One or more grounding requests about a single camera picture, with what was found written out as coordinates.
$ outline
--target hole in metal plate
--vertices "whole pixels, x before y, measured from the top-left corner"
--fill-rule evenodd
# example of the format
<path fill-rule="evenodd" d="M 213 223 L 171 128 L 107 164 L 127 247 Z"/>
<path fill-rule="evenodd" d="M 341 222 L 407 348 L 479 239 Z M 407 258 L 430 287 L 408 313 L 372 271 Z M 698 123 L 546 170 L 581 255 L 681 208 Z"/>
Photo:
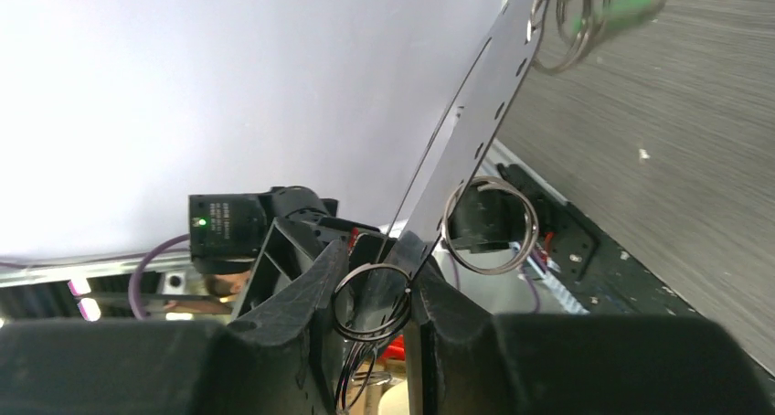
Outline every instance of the hole in metal plate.
<path fill-rule="evenodd" d="M 514 74 L 515 77 L 519 77 L 519 74 L 522 73 L 522 69 L 525 68 L 526 63 L 527 63 L 527 59 L 522 60 L 522 63 L 519 64 L 519 68 L 516 69 L 516 74 Z"/>
<path fill-rule="evenodd" d="M 495 111 L 495 119 L 497 120 L 499 116 L 501 116 L 501 112 L 504 110 L 504 106 L 506 105 L 506 101 L 501 101 L 501 105 L 498 106 L 498 110 Z"/>
<path fill-rule="evenodd" d="M 482 152 L 482 147 L 484 147 L 484 143 L 479 144 L 479 147 L 476 148 L 476 153 L 473 154 L 474 159 L 479 159 L 479 153 Z"/>
<path fill-rule="evenodd" d="M 527 45 L 530 43 L 530 40 L 533 39 L 533 35 L 536 33 L 536 30 L 538 27 L 533 27 L 533 22 L 528 20 L 527 21 L 527 37 L 525 37 L 525 44 Z"/>

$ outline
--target gray wall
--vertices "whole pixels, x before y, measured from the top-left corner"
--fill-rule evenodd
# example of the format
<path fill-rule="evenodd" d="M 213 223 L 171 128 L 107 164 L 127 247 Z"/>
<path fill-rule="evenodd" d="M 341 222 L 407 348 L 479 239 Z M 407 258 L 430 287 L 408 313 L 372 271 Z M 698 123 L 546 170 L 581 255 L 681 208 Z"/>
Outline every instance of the gray wall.
<path fill-rule="evenodd" d="M 498 137 L 772 369 L 775 0 L 667 2 L 583 66 L 531 72 Z"/>

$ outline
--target green tag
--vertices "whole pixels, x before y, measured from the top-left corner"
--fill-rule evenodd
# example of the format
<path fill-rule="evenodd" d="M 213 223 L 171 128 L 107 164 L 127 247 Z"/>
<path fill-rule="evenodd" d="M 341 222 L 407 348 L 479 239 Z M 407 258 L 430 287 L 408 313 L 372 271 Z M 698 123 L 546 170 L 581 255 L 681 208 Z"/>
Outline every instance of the green tag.
<path fill-rule="evenodd" d="M 647 12 L 650 8 L 657 5 L 657 2 L 663 0 L 613 0 L 602 9 L 595 13 L 596 19 L 605 20 L 606 27 L 614 28 L 627 27 L 638 23 L 638 16 Z M 578 34 L 581 30 L 581 18 L 573 21 L 572 34 Z"/>

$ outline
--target purple cable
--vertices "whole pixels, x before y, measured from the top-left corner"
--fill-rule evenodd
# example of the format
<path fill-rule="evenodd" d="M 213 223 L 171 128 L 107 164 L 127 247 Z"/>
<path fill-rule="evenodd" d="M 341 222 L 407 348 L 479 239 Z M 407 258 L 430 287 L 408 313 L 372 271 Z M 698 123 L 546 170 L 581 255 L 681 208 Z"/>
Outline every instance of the purple cable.
<path fill-rule="evenodd" d="M 541 254 L 538 252 L 537 249 L 533 249 L 532 252 L 530 252 L 530 258 L 533 259 L 533 262 L 538 266 L 538 269 L 540 269 L 543 273 L 549 273 L 550 269 L 549 266 L 544 262 L 544 259 L 541 258 Z"/>
<path fill-rule="evenodd" d="M 535 262 L 540 261 L 540 259 L 536 258 L 536 250 L 533 249 L 533 251 L 530 252 L 530 257 Z M 530 292 L 533 294 L 533 310 L 530 312 L 531 314 L 536 314 L 541 312 L 541 295 L 538 293 L 538 289 L 536 288 L 536 283 L 533 282 L 533 279 L 527 276 L 525 273 L 525 265 L 521 264 L 519 266 L 519 273 L 522 275 L 523 278 L 525 278 L 525 282 L 527 282 L 527 286 L 530 287 Z"/>
<path fill-rule="evenodd" d="M 143 259 L 140 260 L 140 263 L 137 264 L 137 268 L 134 270 L 132 277 L 129 279 L 129 305 L 132 307 L 132 313 L 137 319 L 143 320 L 147 317 L 147 312 L 143 306 L 143 301 L 140 298 L 140 280 L 143 278 L 145 267 L 154 258 L 164 253 L 165 250 L 173 247 L 176 244 L 180 244 L 186 241 L 188 241 L 188 234 L 169 239 L 153 248 L 150 252 L 146 253 Z"/>

